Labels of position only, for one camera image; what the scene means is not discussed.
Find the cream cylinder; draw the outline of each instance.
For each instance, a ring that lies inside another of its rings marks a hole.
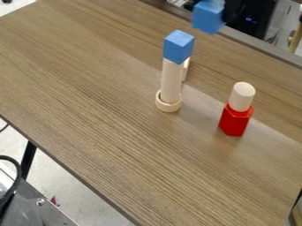
[[[161,100],[165,103],[179,101],[184,73],[184,63],[175,64],[170,60],[162,62]]]
[[[188,70],[189,70],[189,64],[190,64],[190,57],[188,57],[184,62],[183,81],[185,81],[185,79],[186,79],[186,74],[188,73]]]
[[[229,105],[238,112],[247,111],[256,94],[255,88],[247,82],[238,82],[234,85],[230,94]]]

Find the table top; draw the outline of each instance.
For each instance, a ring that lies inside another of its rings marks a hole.
[[[196,37],[182,109],[155,107],[162,39]],[[0,20],[0,114],[138,225],[283,225],[302,184],[297,68],[137,0],[40,0]],[[217,129],[237,81],[242,138]]]

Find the blue cube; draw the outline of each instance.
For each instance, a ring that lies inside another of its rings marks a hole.
[[[199,2],[193,9],[193,28],[199,28],[209,34],[216,34],[225,25],[222,16],[223,5],[216,4],[213,0]]]
[[[194,36],[176,30],[163,41],[163,58],[182,64],[193,52]]]

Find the red hexagonal block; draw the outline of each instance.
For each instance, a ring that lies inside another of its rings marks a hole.
[[[232,109],[227,103],[219,122],[219,127],[229,136],[242,136],[253,114],[253,106],[245,112]]]

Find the metal frame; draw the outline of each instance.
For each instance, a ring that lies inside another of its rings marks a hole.
[[[27,142],[25,153],[23,154],[22,162],[21,162],[21,172],[22,178],[24,180],[27,179],[29,170],[32,166],[34,155],[37,147],[30,141]]]

